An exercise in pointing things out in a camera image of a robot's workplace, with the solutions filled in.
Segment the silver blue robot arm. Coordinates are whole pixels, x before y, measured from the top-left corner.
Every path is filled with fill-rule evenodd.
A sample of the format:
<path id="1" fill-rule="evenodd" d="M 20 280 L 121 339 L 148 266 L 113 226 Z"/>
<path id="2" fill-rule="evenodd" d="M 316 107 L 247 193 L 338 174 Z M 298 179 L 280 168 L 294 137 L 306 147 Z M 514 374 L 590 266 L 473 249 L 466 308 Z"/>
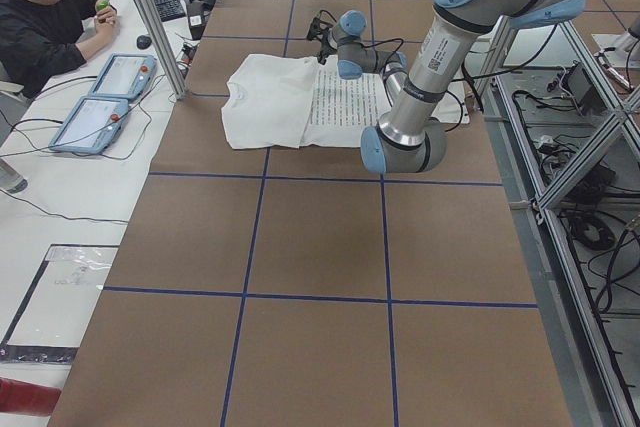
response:
<path id="1" fill-rule="evenodd" d="M 582 13 L 586 0 L 433 0 L 434 20 L 413 65 L 399 53 L 366 47 L 366 21 L 350 10 L 335 24 L 314 18 L 308 39 L 320 41 L 319 62 L 335 54 L 343 79 L 378 73 L 391 84 L 392 107 L 361 134 L 361 158 L 373 173 L 423 172 L 446 151 L 444 127 L 432 115 L 476 39 L 492 31 L 500 17 L 516 29 L 555 25 Z"/>

